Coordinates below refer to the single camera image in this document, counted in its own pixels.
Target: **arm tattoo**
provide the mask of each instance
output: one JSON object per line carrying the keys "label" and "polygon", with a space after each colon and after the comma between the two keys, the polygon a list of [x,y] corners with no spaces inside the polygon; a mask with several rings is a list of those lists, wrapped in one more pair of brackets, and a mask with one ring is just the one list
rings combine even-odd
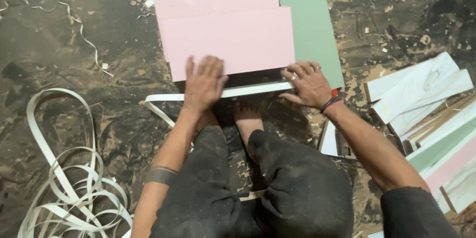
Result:
{"label": "arm tattoo", "polygon": [[147,174],[146,183],[158,182],[167,186],[172,185],[173,180],[177,176],[177,171],[168,167],[153,167]]}

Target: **black pants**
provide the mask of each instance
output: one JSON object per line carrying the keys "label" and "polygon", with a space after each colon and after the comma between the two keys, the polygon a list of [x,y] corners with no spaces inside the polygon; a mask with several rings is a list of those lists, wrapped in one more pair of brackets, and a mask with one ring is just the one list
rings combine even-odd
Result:
{"label": "black pants", "polygon": [[261,199],[233,196],[225,138],[206,127],[157,211],[151,237],[351,236],[352,187],[329,157],[263,131],[252,133],[249,148],[268,185]]}

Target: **wristband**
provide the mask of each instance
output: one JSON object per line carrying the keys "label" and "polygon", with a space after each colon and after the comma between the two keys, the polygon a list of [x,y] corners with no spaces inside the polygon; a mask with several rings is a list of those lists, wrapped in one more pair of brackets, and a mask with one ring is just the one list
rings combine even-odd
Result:
{"label": "wristband", "polygon": [[327,108],[324,110],[324,113],[322,114],[323,116],[327,116],[327,113],[330,112],[330,110],[332,110],[334,107],[336,107],[337,105],[339,104],[343,104],[344,101],[343,100],[339,100],[337,102],[334,102],[333,104],[327,106]]}
{"label": "wristband", "polygon": [[334,96],[330,98],[328,102],[326,102],[322,107],[321,107],[321,114],[324,114],[325,110],[331,106],[332,104],[336,103],[337,101],[340,101],[341,99],[337,96]]}

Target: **hand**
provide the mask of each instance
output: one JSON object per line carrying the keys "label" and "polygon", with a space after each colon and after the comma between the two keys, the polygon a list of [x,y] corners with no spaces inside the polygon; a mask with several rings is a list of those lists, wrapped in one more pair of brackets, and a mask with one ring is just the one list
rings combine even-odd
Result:
{"label": "hand", "polygon": [[[293,73],[299,77],[293,80]],[[297,90],[297,95],[289,93],[279,95],[288,101],[321,109],[332,98],[332,89],[317,62],[299,61],[290,64],[288,70],[281,71],[281,75],[291,80]]]}
{"label": "hand", "polygon": [[202,59],[196,74],[193,56],[187,60],[187,81],[185,82],[185,101],[183,108],[202,115],[217,102],[223,92],[228,76],[221,76],[223,60],[213,56]]}

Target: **green laminated panel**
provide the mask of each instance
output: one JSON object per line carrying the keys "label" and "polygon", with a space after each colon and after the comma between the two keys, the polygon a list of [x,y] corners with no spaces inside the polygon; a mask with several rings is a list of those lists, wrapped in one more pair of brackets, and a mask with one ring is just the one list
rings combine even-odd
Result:
{"label": "green laminated panel", "polygon": [[316,61],[331,88],[344,86],[327,0],[281,0],[291,8],[296,61]]}
{"label": "green laminated panel", "polygon": [[476,129],[476,118],[470,120],[460,128],[451,132],[446,137],[437,141],[435,144],[424,149],[424,147],[418,149],[423,150],[420,154],[414,156],[412,159],[408,160],[410,164],[418,171],[421,172],[425,168],[431,167],[440,159],[443,158],[450,150],[456,147],[461,140],[466,136],[471,134]]}

